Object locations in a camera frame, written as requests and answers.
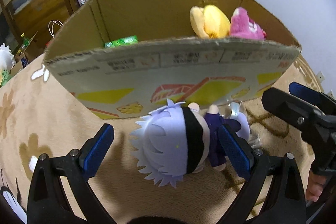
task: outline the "white plush toy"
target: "white plush toy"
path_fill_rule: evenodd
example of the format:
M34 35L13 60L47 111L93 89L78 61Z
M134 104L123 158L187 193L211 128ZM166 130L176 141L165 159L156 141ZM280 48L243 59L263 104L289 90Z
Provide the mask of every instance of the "white plush toy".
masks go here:
M15 64L14 55L9 46L6 47L5 44L2 44L0 46L0 69L10 71Z

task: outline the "beige blanket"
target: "beige blanket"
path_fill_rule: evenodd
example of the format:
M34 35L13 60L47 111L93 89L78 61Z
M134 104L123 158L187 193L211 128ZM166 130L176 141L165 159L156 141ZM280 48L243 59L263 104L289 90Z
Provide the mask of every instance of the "beige blanket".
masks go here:
M42 60L43 56L37 58L0 89L0 169L4 184L8 184L15 197L19 190L23 208L27 207L33 174L29 163L32 165L42 153L63 156L80 148L107 122L114 127L115 139L89 183L117 223L144 215L172 217L188 223L210 224L219 220L244 182L230 164L223 172L208 164L202 172L186 175L177 189L170 185L158 187L152 180L144 180L145 175L137 171L137 160L131 156L134 148L129 141L129 133L138 127L137 119L101 120L43 69ZM288 85L297 81L320 91L312 75L309 66L299 58L274 86L288 90ZM314 156L311 147L301 141L300 132L263 110L260 99L245 105L251 127L261 135L264 148L276 156L292 152L306 187ZM67 181L63 179L63 183L75 214L83 217ZM251 216L260 210L269 183L267 179Z

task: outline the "blue gripper pad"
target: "blue gripper pad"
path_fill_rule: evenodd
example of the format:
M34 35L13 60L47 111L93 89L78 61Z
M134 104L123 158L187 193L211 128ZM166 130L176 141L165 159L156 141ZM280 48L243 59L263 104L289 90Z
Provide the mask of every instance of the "blue gripper pad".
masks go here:
M113 127L105 123L92 139L85 142L79 156L79 165L82 168L82 175L85 180L93 178L97 174L113 139Z
M294 95L312 105L317 106L320 104L320 93L307 88L304 85L301 85L297 82L292 82L289 85L288 90L291 95Z
M254 157L251 153L252 148L247 141L239 138L227 124L223 124L218 129L218 139L237 175L249 180Z

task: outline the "green plastic wrapper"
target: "green plastic wrapper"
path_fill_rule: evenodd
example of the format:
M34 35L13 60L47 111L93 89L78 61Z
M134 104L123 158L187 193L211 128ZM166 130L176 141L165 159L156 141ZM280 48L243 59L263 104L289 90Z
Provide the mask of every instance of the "green plastic wrapper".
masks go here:
M138 42L138 37L133 35L131 37L124 37L112 42L105 43L105 48L115 48L119 46L125 46L127 44L136 44Z

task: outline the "wall outlet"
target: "wall outlet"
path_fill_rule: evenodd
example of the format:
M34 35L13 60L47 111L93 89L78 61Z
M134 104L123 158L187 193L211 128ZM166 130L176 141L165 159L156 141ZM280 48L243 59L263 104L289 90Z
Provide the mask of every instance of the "wall outlet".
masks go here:
M334 98L335 99L335 97L334 97L334 93L333 93L333 91L331 90L331 91L329 91L328 93L327 93L327 95L329 95L331 98Z
M324 81L324 75L321 71L319 71L316 75L316 77L318 78L318 80L320 81L320 83L322 83Z

